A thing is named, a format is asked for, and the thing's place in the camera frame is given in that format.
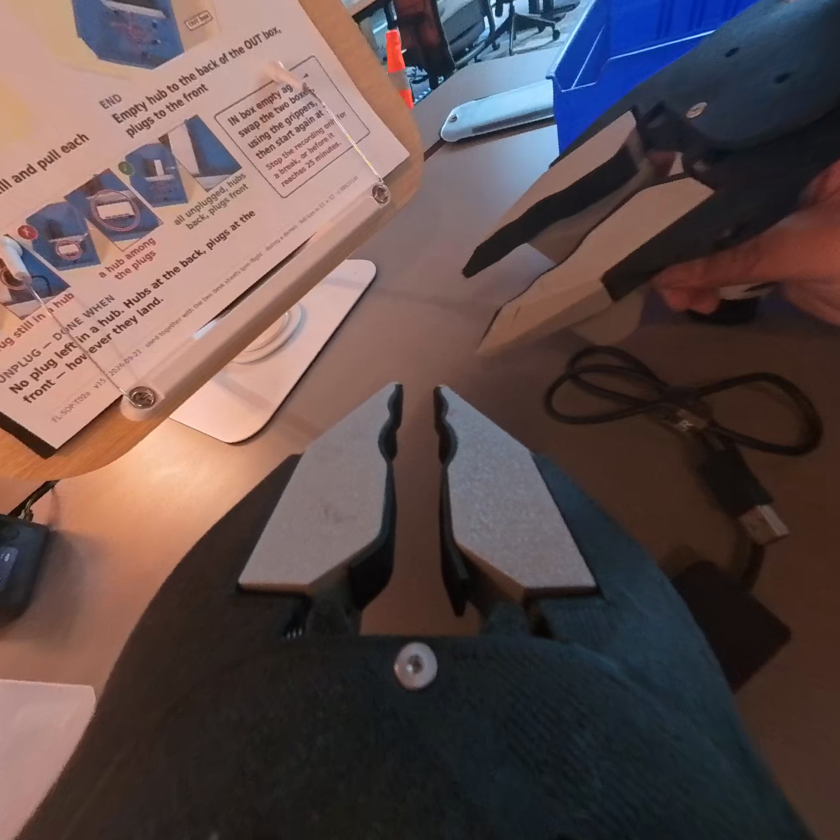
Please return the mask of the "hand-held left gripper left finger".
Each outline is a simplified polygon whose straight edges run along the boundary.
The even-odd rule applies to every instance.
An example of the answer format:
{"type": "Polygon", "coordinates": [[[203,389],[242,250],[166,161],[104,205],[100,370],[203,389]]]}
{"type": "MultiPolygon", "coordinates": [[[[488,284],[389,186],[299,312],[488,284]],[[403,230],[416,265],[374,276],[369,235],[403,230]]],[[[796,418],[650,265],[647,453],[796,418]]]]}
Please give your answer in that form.
{"type": "Polygon", "coordinates": [[[402,414],[403,385],[389,383],[307,447],[238,577],[242,591],[332,600],[352,616],[382,593],[402,414]]]}

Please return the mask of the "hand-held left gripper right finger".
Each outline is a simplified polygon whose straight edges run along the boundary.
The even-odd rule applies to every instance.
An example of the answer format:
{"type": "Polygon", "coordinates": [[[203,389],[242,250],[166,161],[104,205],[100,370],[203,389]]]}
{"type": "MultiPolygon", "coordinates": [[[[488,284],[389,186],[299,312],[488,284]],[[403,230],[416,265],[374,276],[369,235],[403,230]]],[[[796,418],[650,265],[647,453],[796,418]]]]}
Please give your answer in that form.
{"type": "Polygon", "coordinates": [[[441,569],[454,613],[595,595],[531,450],[446,385],[434,389],[434,425],[441,569]]]}

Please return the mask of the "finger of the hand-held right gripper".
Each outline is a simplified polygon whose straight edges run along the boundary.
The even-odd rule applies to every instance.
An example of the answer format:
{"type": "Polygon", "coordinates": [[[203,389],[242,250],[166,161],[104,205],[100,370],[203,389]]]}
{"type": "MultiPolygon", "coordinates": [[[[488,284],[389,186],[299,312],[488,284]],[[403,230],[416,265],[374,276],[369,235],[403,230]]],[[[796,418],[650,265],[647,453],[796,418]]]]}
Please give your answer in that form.
{"type": "Polygon", "coordinates": [[[552,163],[478,244],[462,273],[474,277],[523,245],[559,265],[651,184],[651,161],[634,114],[625,112],[552,163]]]}
{"type": "Polygon", "coordinates": [[[541,176],[504,224],[560,200],[533,247],[556,262],[495,314],[477,353],[498,354],[588,319],[613,303],[606,272],[707,200],[713,190],[686,174],[659,175],[652,165],[610,173],[599,165],[574,181],[557,165],[541,176]]]}

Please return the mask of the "blue plastic bin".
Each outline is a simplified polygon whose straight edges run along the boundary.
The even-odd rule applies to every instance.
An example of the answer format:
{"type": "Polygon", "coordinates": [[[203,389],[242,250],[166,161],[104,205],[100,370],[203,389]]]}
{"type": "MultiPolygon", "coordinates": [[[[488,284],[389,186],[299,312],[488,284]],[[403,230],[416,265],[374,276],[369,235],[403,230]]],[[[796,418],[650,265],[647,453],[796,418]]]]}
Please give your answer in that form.
{"type": "Polygon", "coordinates": [[[752,4],[592,2],[549,74],[560,152],[636,85],[752,4]]]}

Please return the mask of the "person's right hand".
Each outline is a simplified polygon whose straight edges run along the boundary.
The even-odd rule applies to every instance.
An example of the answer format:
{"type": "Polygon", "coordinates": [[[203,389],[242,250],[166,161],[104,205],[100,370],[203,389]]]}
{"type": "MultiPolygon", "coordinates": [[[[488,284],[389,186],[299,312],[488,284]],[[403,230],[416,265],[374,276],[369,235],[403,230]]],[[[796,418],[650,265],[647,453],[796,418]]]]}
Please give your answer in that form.
{"type": "Polygon", "coordinates": [[[676,312],[709,314],[724,288],[780,286],[786,300],[839,324],[839,163],[819,174],[797,209],[755,238],[671,266],[650,282],[676,312]]]}

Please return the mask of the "white flat device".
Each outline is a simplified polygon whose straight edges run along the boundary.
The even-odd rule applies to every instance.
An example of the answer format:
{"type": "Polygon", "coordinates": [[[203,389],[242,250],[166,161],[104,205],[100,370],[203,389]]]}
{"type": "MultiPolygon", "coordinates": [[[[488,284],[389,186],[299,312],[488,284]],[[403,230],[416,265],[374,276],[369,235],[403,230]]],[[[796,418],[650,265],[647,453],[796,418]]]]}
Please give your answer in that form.
{"type": "Polygon", "coordinates": [[[456,143],[553,119],[551,100],[528,103],[484,98],[454,108],[439,136],[444,142],[456,143]]]}

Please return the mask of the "black office chair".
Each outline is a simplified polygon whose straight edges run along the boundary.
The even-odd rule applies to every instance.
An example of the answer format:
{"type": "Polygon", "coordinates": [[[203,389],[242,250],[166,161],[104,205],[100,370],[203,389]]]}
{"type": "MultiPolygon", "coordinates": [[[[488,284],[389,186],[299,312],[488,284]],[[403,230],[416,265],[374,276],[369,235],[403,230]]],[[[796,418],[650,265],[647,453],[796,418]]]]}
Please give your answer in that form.
{"type": "Polygon", "coordinates": [[[502,36],[500,44],[510,56],[524,55],[533,51],[552,50],[565,46],[576,25],[587,11],[590,2],[575,1],[517,1],[510,7],[516,15],[513,25],[513,40],[502,36]],[[552,19],[555,28],[540,29],[524,16],[552,19]]]}

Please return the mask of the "white stand base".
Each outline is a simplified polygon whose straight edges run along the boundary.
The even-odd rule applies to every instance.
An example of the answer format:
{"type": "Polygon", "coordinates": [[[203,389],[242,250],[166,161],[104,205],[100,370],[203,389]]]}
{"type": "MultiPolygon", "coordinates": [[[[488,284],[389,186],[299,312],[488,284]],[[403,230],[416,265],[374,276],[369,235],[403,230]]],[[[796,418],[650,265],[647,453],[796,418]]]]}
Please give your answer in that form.
{"type": "Polygon", "coordinates": [[[376,277],[375,263],[347,259],[262,332],[171,415],[222,443],[262,430],[376,277]]]}

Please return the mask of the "orange traffic cone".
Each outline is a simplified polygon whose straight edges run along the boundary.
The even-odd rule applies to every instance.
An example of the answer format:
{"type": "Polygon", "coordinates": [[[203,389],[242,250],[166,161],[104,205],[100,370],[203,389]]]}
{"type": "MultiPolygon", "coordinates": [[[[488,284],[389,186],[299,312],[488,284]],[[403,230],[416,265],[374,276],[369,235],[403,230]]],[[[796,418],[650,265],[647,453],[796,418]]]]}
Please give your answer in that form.
{"type": "Polygon", "coordinates": [[[389,28],[385,32],[385,51],[388,76],[406,106],[411,110],[414,108],[413,91],[406,76],[403,44],[397,28],[389,28]]]}

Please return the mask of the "black device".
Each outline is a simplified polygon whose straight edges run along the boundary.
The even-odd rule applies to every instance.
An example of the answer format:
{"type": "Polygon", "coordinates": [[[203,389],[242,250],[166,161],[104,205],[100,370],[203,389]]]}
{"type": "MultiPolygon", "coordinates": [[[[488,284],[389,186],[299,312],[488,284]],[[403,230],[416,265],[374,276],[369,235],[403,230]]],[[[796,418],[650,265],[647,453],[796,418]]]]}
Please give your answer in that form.
{"type": "Polygon", "coordinates": [[[1,516],[1,627],[17,620],[32,602],[49,534],[45,525],[1,516]]]}

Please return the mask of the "blank white sheet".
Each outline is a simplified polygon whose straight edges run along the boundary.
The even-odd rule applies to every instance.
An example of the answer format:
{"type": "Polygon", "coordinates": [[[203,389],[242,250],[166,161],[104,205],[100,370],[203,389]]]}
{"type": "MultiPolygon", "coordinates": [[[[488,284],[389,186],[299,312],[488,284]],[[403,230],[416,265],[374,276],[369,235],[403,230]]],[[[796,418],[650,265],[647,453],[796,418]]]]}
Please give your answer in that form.
{"type": "Polygon", "coordinates": [[[1,680],[1,838],[13,839],[43,801],[88,727],[91,686],[1,680]]]}

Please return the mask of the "instruction sheet on wooden board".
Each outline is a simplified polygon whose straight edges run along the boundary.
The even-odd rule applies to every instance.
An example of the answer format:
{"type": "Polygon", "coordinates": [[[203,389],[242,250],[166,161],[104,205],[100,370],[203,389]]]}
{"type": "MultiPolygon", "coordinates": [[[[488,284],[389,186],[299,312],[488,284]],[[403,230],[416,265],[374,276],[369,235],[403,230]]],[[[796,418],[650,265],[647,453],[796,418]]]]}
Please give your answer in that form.
{"type": "Polygon", "coordinates": [[[417,190],[341,2],[2,2],[2,478],[112,462],[417,190]]]}

